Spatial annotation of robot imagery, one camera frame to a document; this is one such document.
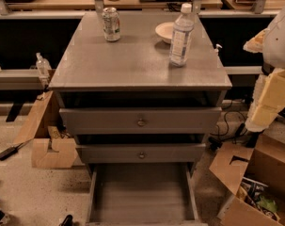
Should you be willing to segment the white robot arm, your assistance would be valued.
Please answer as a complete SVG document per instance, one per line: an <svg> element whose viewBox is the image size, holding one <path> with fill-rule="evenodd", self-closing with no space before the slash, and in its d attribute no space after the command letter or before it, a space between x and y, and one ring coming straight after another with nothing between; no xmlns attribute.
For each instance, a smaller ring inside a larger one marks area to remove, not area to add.
<svg viewBox="0 0 285 226"><path fill-rule="evenodd" d="M285 6L265 29L244 45L244 49L262 53L264 63L273 69L268 75L258 77L245 122L248 131L261 132L285 108Z"/></svg>

